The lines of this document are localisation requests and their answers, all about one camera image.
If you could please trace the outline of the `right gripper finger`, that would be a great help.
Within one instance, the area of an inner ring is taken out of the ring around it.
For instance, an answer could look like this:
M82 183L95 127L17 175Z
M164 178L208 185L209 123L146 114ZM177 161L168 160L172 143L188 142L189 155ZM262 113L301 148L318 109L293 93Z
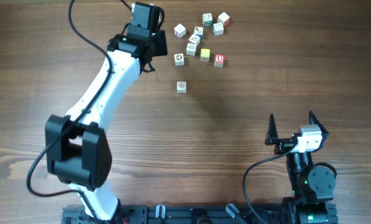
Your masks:
M278 140L277 127L275 123L275 117L273 114L269 117L268 131L266 135L266 140Z
M316 116L314 115L312 111L309 111L309 123L318 125L318 127L320 128L322 132L322 137L329 136L329 132L327 131L327 129L319 122L319 120L316 118Z

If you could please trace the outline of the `block red picture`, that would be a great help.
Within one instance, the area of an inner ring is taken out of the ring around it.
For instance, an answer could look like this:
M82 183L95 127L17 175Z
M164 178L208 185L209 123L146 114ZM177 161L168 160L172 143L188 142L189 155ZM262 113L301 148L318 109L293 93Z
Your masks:
M186 93L186 82L177 82L176 90L177 93Z

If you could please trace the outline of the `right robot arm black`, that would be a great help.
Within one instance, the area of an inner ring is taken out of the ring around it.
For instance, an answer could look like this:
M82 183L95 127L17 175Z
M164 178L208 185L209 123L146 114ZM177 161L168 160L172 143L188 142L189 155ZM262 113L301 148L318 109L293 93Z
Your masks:
M312 153L323 147L329 132L309 112L309 123L290 138L278 137L274 115L270 115L266 145L274 145L276 156L286 157L286 168L293 191L282 200L282 215L286 223L338 223L334 199L337 170L325 162L314 163Z

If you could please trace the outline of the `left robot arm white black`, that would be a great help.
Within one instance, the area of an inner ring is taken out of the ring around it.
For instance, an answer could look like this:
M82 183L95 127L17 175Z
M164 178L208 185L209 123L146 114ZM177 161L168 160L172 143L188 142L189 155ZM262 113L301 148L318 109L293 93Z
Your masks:
M128 88L153 57L167 54L165 13L136 2L132 20L109 40L104 63L81 99L65 116L45 125L47 170L78 194L93 223L122 223L120 200L108 183L112 154L106 131Z

